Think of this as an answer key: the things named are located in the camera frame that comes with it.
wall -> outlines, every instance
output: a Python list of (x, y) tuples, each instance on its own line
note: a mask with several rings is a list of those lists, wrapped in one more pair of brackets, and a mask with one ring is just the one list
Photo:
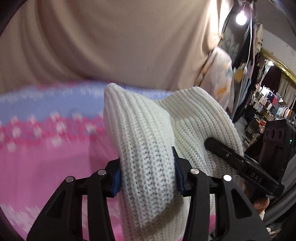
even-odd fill
[(229, 54), (232, 62), (234, 62), (238, 52), (244, 41), (244, 35), (248, 28), (248, 22), (244, 26), (240, 26), (236, 23), (237, 13), (240, 11), (237, 5), (233, 6), (228, 18), (226, 19), (224, 26), (226, 25), (223, 37), (219, 42), (219, 47)]
[(296, 74), (296, 51), (287, 43), (264, 29), (262, 47), (273, 56), (277, 57), (294, 74)]

cable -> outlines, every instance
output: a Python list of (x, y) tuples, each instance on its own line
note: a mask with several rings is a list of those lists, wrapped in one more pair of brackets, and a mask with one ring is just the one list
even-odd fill
[(222, 34), (221, 34), (222, 37), (223, 37), (223, 35), (224, 35), (224, 33), (225, 33), (225, 30), (226, 30), (226, 27), (227, 27), (227, 25), (228, 25), (228, 22), (229, 22), (229, 19), (230, 19), (230, 17), (231, 17), (232, 12), (233, 12), (233, 8), (230, 10), (230, 12), (229, 12), (229, 14), (228, 14), (228, 16), (227, 16), (227, 21), (226, 21), (226, 23), (225, 23), (224, 29), (223, 29)]
[[(249, 62), (249, 59), (250, 59), (251, 45), (252, 45), (252, 9), (250, 8), (250, 46), (249, 46), (249, 55), (248, 55), (248, 61), (247, 61), (246, 67), (248, 67), (248, 62)], [(237, 99), (235, 112), (237, 110), (237, 106), (239, 105), (239, 99), (240, 99), (241, 92), (242, 92), (242, 84), (241, 84), (241, 87), (240, 87), (240, 90), (239, 90), (239, 97)]]

snowflake pattern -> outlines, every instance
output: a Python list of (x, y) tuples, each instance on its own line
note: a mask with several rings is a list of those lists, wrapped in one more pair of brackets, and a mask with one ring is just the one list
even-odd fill
[(41, 209), (39, 207), (25, 207), (26, 212), (24, 211), (14, 211), (11, 205), (1, 204), (1, 209), (8, 221), (12, 226), (21, 227), (26, 233), (28, 233), (38, 217)]
[(60, 84), (60, 83), (55, 83), (52, 85), (38, 85), (35, 87), (28, 87), (22, 89), (19, 93), (11, 92), (7, 93), (4, 95), (0, 95), (0, 103), (17, 103), (19, 101), (23, 100), (41, 100), (44, 99), (45, 97), (54, 97), (56, 96), (55, 90), (57, 89), (64, 89), (62, 90), (63, 96), (66, 95), (73, 95), (73, 90), (71, 89), (70, 91), (67, 90), (67, 88), (75, 87), (75, 83), (68, 83), (68, 84)]
[(104, 89), (103, 88), (94, 88), (94, 87), (89, 87), (89, 86), (86, 86), (86, 87), (83, 87), (83, 88), (80, 88), (80, 93), (81, 95), (90, 95), (92, 96), (93, 98), (102, 98), (104, 97)]
[(93, 119), (85, 118), (81, 113), (64, 118), (53, 112), (43, 122), (38, 122), (34, 115), (29, 115), (26, 121), (20, 121), (14, 115), (5, 126), (0, 123), (0, 148), (6, 147), (12, 153), (19, 145), (34, 146), (45, 139), (59, 147), (68, 140), (97, 138), (101, 134), (105, 134), (105, 129), (99, 114)]
[[(119, 209), (118, 197), (110, 200), (108, 199), (108, 212), (112, 225), (121, 223), (121, 215)], [(82, 200), (82, 227), (88, 229), (88, 219), (87, 219), (87, 197)]]

light bulb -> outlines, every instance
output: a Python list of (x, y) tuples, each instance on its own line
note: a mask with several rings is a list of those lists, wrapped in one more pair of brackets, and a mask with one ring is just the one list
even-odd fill
[(244, 11), (240, 11), (240, 13), (237, 15), (236, 21), (239, 25), (244, 25), (247, 21), (247, 17), (244, 14)]

white knit sweater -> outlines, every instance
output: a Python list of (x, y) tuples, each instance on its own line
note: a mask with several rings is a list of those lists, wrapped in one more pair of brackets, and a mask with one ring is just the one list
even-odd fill
[[(189, 198), (177, 191), (172, 146), (205, 174), (236, 171), (204, 147), (214, 137), (243, 154), (239, 136), (222, 107), (193, 87), (153, 101), (109, 84), (104, 93), (104, 123), (122, 169), (120, 211), (126, 241), (177, 241), (184, 234)], [(211, 214), (215, 211), (211, 198)]]

